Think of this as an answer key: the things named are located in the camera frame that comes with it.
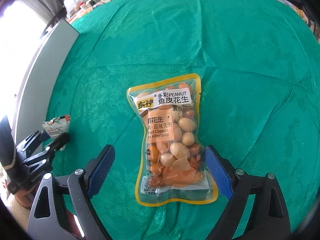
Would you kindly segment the small white snack packet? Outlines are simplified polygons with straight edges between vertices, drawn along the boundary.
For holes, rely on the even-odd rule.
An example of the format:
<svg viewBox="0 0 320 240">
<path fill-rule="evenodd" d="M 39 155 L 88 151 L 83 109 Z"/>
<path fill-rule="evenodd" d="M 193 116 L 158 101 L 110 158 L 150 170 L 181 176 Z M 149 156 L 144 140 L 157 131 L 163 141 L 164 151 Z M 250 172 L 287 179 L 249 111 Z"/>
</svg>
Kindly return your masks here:
<svg viewBox="0 0 320 240">
<path fill-rule="evenodd" d="M 53 140 L 56 140 L 63 133 L 68 133 L 70 122 L 71 117 L 68 114 L 44 121 L 42 127 Z"/>
</svg>

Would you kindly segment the peanut bag yellow border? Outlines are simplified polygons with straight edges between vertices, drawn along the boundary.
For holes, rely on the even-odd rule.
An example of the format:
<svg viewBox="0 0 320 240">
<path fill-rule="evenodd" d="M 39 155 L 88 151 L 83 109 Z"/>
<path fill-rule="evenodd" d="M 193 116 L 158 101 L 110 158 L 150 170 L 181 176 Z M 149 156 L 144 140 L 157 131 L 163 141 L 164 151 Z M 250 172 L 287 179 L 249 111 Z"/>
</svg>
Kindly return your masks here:
<svg viewBox="0 0 320 240">
<path fill-rule="evenodd" d="M 217 185 L 198 140 L 200 99 L 201 79 L 195 73 L 127 90 L 127 100 L 144 128 L 135 185 L 139 204 L 216 201 Z"/>
</svg>

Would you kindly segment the grey white board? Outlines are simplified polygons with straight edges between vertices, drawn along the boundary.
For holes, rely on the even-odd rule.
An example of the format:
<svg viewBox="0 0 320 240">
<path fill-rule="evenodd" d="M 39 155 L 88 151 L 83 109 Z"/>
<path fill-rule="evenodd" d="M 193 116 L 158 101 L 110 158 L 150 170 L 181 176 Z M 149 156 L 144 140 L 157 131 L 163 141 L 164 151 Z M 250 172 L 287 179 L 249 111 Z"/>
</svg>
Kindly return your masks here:
<svg viewBox="0 0 320 240">
<path fill-rule="evenodd" d="M 62 19 L 43 38 L 18 94 L 12 128 L 16 143 L 42 129 L 57 77 L 78 36 L 79 32 Z"/>
</svg>

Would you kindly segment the white plastic bag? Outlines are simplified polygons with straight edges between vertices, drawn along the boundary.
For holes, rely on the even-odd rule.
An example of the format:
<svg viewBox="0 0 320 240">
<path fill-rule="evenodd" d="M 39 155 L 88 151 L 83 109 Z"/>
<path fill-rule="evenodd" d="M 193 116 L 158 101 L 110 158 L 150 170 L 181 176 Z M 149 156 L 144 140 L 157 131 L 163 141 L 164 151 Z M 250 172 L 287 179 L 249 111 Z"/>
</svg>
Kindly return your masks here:
<svg viewBox="0 0 320 240">
<path fill-rule="evenodd" d="M 83 0 L 64 0 L 64 6 L 69 15 Z"/>
</svg>

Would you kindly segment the green embossed tablecloth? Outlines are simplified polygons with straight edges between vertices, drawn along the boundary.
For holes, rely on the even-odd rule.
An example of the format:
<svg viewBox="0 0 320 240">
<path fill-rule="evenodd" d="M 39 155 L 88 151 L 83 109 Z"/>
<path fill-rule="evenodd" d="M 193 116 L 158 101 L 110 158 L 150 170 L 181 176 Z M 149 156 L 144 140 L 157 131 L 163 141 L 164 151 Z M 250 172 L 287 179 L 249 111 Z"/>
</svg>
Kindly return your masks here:
<svg viewBox="0 0 320 240">
<path fill-rule="evenodd" d="M 206 239 L 225 209 L 213 146 L 276 180 L 290 228 L 319 191 L 319 42 L 277 0 L 112 0 L 75 21 L 47 118 L 71 118 L 71 175 L 115 151 L 92 205 L 112 239 Z"/>
</svg>

